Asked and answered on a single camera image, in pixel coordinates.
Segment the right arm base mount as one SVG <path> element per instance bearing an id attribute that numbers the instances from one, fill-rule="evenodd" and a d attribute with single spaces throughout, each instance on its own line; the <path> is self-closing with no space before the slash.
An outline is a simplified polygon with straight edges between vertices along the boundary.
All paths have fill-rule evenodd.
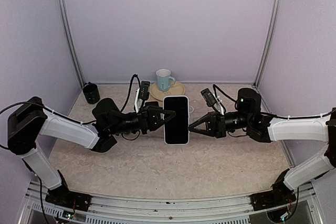
<path id="1" fill-rule="evenodd" d="M 293 190 L 290 190 L 283 182 L 275 183 L 272 190 L 255 193 L 250 196 L 254 211 L 273 208 L 296 201 Z"/>

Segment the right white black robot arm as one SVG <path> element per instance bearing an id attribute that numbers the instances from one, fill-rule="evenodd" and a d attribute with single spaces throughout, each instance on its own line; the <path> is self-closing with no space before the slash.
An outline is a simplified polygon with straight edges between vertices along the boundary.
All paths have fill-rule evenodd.
<path id="1" fill-rule="evenodd" d="M 271 143 L 287 140 L 321 141 L 325 146 L 303 163 L 282 172 L 272 185 L 269 201 L 281 204 L 289 191 L 335 169 L 335 109 L 313 116 L 278 116 L 261 111 L 261 96 L 251 88 L 238 90 L 234 112 L 214 109 L 189 125 L 189 131 L 215 138 L 242 129 L 252 140 Z"/>

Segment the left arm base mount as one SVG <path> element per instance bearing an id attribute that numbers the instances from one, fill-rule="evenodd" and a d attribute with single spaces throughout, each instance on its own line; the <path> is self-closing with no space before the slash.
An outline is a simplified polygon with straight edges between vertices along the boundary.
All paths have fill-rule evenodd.
<path id="1" fill-rule="evenodd" d="M 87 212 L 91 203 L 91 195 L 56 188 L 48 190 L 45 201 L 57 206 Z"/>

